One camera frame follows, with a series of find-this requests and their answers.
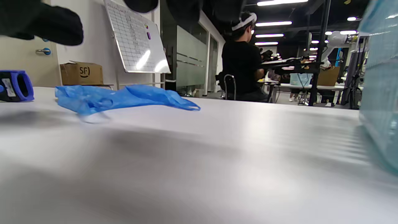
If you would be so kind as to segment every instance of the light blue container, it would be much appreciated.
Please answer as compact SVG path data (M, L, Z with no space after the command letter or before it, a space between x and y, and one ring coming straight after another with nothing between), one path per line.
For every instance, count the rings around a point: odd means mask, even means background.
M308 86L312 79L313 74L309 73L291 73L290 74L290 84L294 86Z
M371 34L360 119L398 174L398 1L372 0L358 30Z

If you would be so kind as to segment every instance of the sf logo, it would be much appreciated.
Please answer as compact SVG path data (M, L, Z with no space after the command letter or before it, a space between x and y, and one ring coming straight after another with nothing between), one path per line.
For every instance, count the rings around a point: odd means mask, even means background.
M87 78L90 76L90 67L80 67L80 77Z

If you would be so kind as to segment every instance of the cardboard box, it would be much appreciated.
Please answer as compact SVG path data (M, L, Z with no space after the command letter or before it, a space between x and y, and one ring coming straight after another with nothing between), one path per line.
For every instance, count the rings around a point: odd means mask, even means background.
M103 85L101 65L71 62L60 65L63 85Z
M318 78L319 86L335 86L339 76L340 67L334 67L329 70L321 70Z

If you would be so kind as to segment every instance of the white robotic arm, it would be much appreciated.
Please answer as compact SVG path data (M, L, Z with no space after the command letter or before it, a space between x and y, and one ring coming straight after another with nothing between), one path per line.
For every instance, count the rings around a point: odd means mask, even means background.
M329 43L327 44L326 50L324 50L324 53L322 54L321 61L327 58L335 48L350 47L351 44L357 43L358 36L358 34L343 35L340 34L340 31L334 31L328 37Z

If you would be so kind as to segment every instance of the blue plastic bag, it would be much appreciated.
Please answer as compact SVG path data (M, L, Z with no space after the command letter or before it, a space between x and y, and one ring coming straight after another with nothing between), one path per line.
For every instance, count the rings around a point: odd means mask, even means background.
M184 110L200 110L200 107L178 93L162 88L132 85L113 91L95 86L57 86L55 96L58 105L80 115L145 105L165 105Z

